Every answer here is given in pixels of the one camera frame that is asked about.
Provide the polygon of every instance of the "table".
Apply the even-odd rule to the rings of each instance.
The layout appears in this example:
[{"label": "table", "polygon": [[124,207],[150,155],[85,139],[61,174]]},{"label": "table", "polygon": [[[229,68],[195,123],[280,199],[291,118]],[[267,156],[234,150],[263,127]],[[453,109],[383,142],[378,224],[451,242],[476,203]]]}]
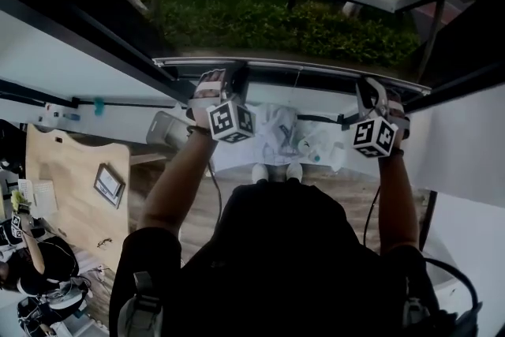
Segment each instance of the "table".
[{"label": "table", "polygon": [[[93,188],[101,163],[125,183],[118,208]],[[124,144],[86,146],[54,129],[40,132],[28,125],[26,178],[52,180],[58,212],[44,217],[69,244],[87,250],[116,271],[122,243],[128,236],[130,150]]]}]

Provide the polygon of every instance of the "black shirt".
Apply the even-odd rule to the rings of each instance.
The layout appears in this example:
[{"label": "black shirt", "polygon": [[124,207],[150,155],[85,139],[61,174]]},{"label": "black shirt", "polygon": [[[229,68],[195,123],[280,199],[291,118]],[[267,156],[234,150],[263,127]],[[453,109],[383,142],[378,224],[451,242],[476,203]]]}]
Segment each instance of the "black shirt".
[{"label": "black shirt", "polygon": [[44,260],[44,273],[33,266],[28,249],[17,250],[9,259],[9,277],[15,276],[18,286],[29,295],[44,294],[58,288],[58,281],[76,275],[79,267],[69,245],[61,238],[48,238],[38,243]]},{"label": "black shirt", "polygon": [[110,301],[110,335],[135,293],[133,273],[148,271],[163,299],[163,334],[209,331],[343,332],[402,325],[407,292],[433,310],[422,255],[400,247],[378,256],[359,243],[343,208],[296,182],[234,190],[212,240],[181,268],[168,230],[125,239]]}]

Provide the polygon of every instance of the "hedge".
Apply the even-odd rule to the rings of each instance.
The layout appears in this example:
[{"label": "hedge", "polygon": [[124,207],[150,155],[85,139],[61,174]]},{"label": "hedge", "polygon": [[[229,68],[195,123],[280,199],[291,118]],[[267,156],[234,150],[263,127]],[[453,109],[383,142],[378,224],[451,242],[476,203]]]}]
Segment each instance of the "hedge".
[{"label": "hedge", "polygon": [[176,47],[250,48],[289,51],[382,67],[400,63],[419,45],[409,30],[381,20],[348,18],[330,4],[307,1],[285,6],[241,0],[231,6],[208,0],[163,0],[164,35]]}]

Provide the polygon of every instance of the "framed photo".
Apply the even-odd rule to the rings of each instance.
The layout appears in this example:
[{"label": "framed photo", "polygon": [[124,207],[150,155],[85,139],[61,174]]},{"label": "framed photo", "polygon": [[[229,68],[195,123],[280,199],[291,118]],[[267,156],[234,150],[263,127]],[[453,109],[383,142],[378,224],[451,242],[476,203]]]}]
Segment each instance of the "framed photo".
[{"label": "framed photo", "polygon": [[100,164],[93,186],[103,198],[116,208],[119,207],[125,183],[111,167],[105,163]]}]

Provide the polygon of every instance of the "box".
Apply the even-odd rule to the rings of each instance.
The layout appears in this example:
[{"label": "box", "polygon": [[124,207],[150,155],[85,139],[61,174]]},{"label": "box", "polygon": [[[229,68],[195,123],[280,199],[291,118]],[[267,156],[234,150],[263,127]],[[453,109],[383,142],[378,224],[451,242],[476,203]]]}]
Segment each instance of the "box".
[{"label": "box", "polygon": [[212,139],[235,144],[254,137],[256,115],[233,100],[207,108]]},{"label": "box", "polygon": [[353,148],[369,158],[391,154],[398,127],[378,117],[353,125]]}]

